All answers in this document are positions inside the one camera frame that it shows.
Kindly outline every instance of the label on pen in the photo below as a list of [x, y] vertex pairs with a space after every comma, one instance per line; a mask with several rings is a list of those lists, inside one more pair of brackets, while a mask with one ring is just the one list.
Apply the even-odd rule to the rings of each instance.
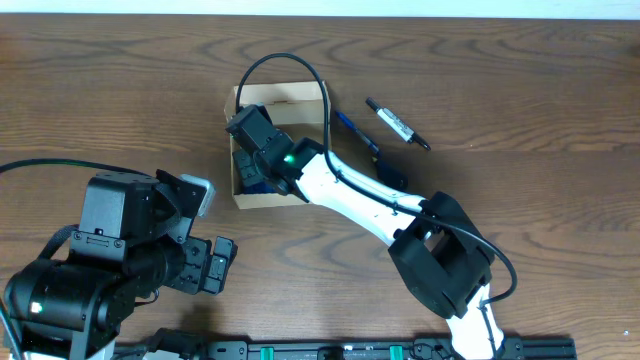
[[404, 141], [410, 143], [412, 142], [411, 137], [413, 136], [413, 130], [409, 128], [402, 120], [398, 119], [389, 109], [380, 109], [378, 110], [378, 116], [384, 120], [395, 132], [400, 135]]

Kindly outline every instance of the wood grain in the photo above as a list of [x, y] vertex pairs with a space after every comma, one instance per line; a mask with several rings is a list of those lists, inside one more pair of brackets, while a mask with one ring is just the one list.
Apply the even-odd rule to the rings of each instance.
[[[507, 332], [571, 336], [580, 359], [638, 357], [637, 23], [0, 15], [1, 163], [73, 157], [207, 177], [218, 193], [193, 233], [240, 246], [223, 294], [163, 289], [121, 340], [159, 327], [254, 340], [448, 331], [406, 291], [383, 244], [349, 220], [314, 206], [236, 208], [222, 108], [246, 68], [275, 51], [313, 63], [412, 192], [453, 195], [512, 259], [519, 289], [494, 307]], [[309, 78], [277, 60], [251, 81]], [[367, 96], [434, 151], [401, 143]], [[339, 154], [357, 141], [332, 131]], [[78, 221], [91, 174], [0, 177], [1, 288]], [[508, 274], [493, 272], [504, 289]]]

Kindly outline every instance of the cardboard box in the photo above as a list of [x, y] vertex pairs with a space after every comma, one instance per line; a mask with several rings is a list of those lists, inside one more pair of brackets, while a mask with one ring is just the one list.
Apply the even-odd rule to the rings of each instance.
[[[235, 103], [238, 87], [235, 86], [224, 107], [227, 123], [235, 115]], [[285, 131], [298, 141], [308, 137], [322, 143], [324, 132], [324, 108], [322, 93], [315, 81], [279, 84], [245, 85], [242, 88], [240, 105], [263, 103], [273, 125]], [[229, 136], [231, 153], [239, 149], [238, 144]], [[231, 158], [231, 191], [233, 200], [240, 209], [252, 209], [274, 206], [306, 204], [294, 195], [280, 194], [242, 194], [242, 183]]]

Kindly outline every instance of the white wall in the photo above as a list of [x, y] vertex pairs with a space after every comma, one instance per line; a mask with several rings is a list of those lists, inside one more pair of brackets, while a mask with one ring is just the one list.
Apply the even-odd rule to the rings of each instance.
[[0, 0], [0, 12], [640, 19], [640, 0]]

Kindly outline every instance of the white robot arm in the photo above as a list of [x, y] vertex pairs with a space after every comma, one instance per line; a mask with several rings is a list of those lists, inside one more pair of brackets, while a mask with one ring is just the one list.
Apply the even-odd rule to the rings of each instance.
[[[423, 197], [388, 188], [353, 170], [334, 153], [330, 153], [329, 156], [335, 168], [361, 188], [403, 207], [416, 211], [421, 210], [419, 204], [425, 200]], [[413, 216], [394, 212], [391, 208], [357, 193], [344, 182], [336, 181], [321, 154], [316, 155], [302, 171], [303, 175], [297, 180], [297, 185], [309, 202], [341, 213], [369, 230], [387, 246], [391, 246], [395, 241], [394, 233], [398, 229], [406, 229], [415, 220]], [[430, 236], [431, 234], [427, 233], [424, 240], [428, 241]], [[480, 301], [488, 298], [489, 284], [478, 289], [467, 305], [467, 313], [462, 318], [452, 316], [447, 319], [447, 324], [451, 329], [452, 345], [456, 352], [465, 359], [490, 359], [493, 357], [489, 330], [480, 310]], [[495, 346], [499, 348], [504, 335], [496, 325], [490, 305], [487, 305], [487, 308]]]

